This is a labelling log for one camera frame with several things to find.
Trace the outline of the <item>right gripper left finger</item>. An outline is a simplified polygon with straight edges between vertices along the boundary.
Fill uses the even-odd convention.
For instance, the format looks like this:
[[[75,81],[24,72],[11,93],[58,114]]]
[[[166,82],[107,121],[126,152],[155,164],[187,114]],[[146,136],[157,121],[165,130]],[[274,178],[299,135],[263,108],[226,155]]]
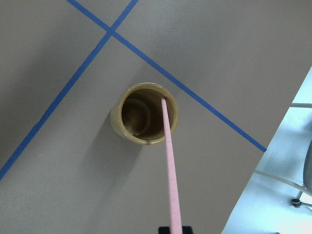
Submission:
[[[161,226],[158,228],[158,234],[170,234],[170,227]]]

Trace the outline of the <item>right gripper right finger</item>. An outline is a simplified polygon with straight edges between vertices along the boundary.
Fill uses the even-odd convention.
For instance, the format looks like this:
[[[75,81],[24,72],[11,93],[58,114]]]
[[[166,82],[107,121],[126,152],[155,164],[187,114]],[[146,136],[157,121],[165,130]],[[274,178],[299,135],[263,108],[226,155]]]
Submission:
[[[183,226],[182,227],[183,234],[193,234],[193,229],[191,226]]]

